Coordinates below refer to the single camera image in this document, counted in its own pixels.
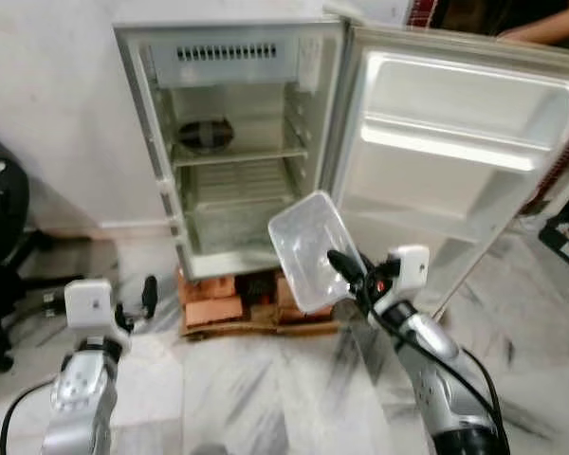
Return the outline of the black office chair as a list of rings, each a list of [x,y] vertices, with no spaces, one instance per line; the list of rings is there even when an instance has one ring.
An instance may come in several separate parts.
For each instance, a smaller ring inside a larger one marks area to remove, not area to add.
[[[55,289],[77,276],[24,279],[19,269],[30,252],[53,246],[54,238],[41,230],[25,231],[28,225],[30,185],[28,174],[12,160],[11,152],[0,143],[0,373],[14,365],[9,355],[9,329],[3,325],[6,316],[29,290]]]

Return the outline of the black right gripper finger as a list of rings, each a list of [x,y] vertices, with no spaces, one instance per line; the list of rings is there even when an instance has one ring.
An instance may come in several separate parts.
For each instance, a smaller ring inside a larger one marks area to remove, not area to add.
[[[329,264],[346,282],[362,281],[362,260],[357,255],[348,255],[337,251],[335,248],[327,251]]]

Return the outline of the white fridge cabinet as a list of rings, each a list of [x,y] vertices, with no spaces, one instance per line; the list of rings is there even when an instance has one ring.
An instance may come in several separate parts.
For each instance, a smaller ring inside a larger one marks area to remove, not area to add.
[[[189,279],[279,264],[272,216],[322,186],[345,27],[312,21],[160,23],[114,30],[160,204]],[[176,131],[228,118],[229,148],[307,156],[176,168]]]

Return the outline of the clear fridge shelf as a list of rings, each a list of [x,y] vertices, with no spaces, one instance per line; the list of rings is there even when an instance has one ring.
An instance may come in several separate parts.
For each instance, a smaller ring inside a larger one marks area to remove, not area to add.
[[[193,149],[175,146],[169,152],[169,160],[175,168],[203,166],[221,163],[245,163],[264,159],[284,159],[284,157],[307,156],[305,148],[247,148],[235,147],[219,152],[199,153]]]

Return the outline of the person black shirt torso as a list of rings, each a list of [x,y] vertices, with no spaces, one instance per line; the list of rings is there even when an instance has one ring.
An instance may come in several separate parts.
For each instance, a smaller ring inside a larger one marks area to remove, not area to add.
[[[496,36],[569,8],[569,0],[436,0],[429,27]],[[569,49],[569,39],[554,46]]]

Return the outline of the black equipment case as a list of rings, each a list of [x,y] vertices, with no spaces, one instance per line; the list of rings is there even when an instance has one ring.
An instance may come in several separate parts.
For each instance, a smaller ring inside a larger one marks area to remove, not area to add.
[[[569,264],[569,215],[550,217],[539,231],[540,242]]]

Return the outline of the white fridge door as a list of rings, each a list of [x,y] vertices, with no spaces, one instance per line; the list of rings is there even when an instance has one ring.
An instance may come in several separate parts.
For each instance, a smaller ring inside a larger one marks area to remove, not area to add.
[[[569,156],[569,49],[388,26],[350,0],[321,187],[359,251],[431,251],[414,303],[441,315]]]

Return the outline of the wooden base board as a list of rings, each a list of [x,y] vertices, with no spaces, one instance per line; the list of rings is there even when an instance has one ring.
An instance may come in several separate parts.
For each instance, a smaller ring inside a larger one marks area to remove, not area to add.
[[[198,342],[212,337],[319,337],[334,334],[341,328],[336,320],[302,322],[302,324],[273,324],[260,321],[224,321],[199,325],[196,328],[182,328],[180,336],[189,342]]]

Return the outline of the orange clay brick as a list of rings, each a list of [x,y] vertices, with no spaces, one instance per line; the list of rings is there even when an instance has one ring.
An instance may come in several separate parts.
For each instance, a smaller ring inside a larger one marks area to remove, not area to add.
[[[275,300],[277,308],[281,311],[298,311],[297,300],[290,290],[288,280],[284,276],[276,278]]]
[[[184,324],[186,328],[241,319],[243,304],[238,296],[229,298],[186,300],[181,299],[184,309]]]
[[[177,278],[183,300],[236,298],[238,295],[235,276],[197,279],[197,281],[191,281],[184,276]]]

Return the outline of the clear plastic container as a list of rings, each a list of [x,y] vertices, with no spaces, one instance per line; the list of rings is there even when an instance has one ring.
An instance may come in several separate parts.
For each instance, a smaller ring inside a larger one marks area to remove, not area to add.
[[[359,255],[331,195],[314,191],[267,222],[267,233],[299,311],[312,315],[351,296],[350,285],[329,264],[331,248]]]

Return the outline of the dark round bowl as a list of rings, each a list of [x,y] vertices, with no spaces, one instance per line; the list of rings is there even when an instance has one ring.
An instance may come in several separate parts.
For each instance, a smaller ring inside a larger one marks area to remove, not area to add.
[[[180,146],[197,155],[215,155],[227,150],[236,133],[228,118],[207,118],[182,125],[175,138]]]

